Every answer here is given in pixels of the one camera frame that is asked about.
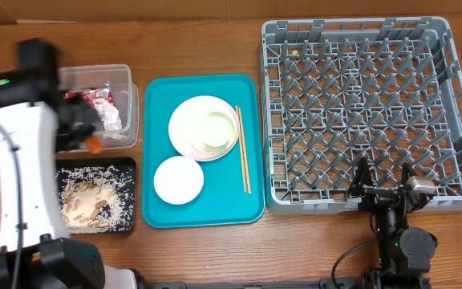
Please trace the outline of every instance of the green light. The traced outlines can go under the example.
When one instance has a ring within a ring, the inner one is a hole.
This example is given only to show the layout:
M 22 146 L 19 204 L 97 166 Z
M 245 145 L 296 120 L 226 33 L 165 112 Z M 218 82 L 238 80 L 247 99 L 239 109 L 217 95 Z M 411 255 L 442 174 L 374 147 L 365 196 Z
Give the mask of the green light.
M 7 83 L 10 83 L 10 81 L 8 79 L 1 79 L 0 80 L 0 85 L 7 84 Z

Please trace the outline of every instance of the transparent container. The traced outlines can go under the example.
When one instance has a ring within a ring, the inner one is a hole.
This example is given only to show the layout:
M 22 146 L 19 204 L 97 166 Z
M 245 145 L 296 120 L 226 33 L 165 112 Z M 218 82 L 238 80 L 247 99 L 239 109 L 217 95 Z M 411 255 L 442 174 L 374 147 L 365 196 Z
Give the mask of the transparent container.
M 63 67 L 59 69 L 60 83 L 69 92 L 82 92 L 87 88 L 108 88 L 113 105 L 119 110 L 122 129 L 105 131 L 103 121 L 95 123 L 94 135 L 104 149 L 125 149 L 136 144 L 139 126 L 138 89 L 125 64 Z

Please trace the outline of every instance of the orange object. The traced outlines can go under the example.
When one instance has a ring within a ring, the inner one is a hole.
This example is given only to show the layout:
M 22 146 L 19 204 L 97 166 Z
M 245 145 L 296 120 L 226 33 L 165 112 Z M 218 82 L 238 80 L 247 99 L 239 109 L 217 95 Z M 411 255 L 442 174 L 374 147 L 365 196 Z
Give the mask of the orange object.
M 95 136 L 89 136 L 85 139 L 85 145 L 91 153 L 101 153 L 103 146 L 99 139 Z

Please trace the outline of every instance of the black tray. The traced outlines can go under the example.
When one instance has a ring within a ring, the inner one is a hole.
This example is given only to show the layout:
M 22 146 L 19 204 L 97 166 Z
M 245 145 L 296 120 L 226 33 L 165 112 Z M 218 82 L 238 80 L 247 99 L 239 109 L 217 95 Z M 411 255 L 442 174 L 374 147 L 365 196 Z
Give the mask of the black tray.
M 135 214 L 136 214 L 136 163 L 130 157 L 112 157 L 112 158 L 97 158 L 97 159 L 72 159 L 72 160 L 57 160 L 56 161 L 56 171 L 57 171 L 57 186 L 59 191 L 59 204 L 60 208 L 63 206 L 62 198 L 60 192 L 63 191 L 65 183 L 62 180 L 67 178 L 67 173 L 62 173 L 62 169 L 76 169 L 84 167 L 110 167 L 114 166 L 119 170 L 120 173 L 129 174 L 132 177 L 132 181 L 126 183 L 122 188 L 115 188 L 117 190 L 117 195 L 123 193 L 126 189 L 128 191 L 128 199 L 125 199 L 124 196 L 120 197 L 120 200 L 124 202 L 124 210 L 131 210 L 131 220 L 128 220 L 129 223 L 127 226 L 117 225 L 114 227 L 109 227 L 104 232 L 97 233 L 88 233 L 88 234 L 106 234 L 106 233 L 130 233 L 135 226 Z M 104 206 L 103 210 L 109 210 L 108 207 Z

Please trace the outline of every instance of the red package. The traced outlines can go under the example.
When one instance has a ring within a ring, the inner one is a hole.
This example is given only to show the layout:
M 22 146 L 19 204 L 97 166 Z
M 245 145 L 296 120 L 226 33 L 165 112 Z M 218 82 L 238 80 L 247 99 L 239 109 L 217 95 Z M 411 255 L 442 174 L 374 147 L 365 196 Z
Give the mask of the red package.
M 107 100 L 110 104 L 113 104 L 113 95 L 110 92 L 109 88 L 84 88 L 84 89 L 86 90 L 83 92 L 68 92 L 63 96 L 63 98 L 65 100 L 69 100 L 70 98 L 76 96 L 77 94 L 80 94 L 81 97 L 83 97 L 83 99 L 87 101 L 88 104 L 92 108 L 94 108 L 93 100 L 98 99 L 98 98 L 103 98 Z

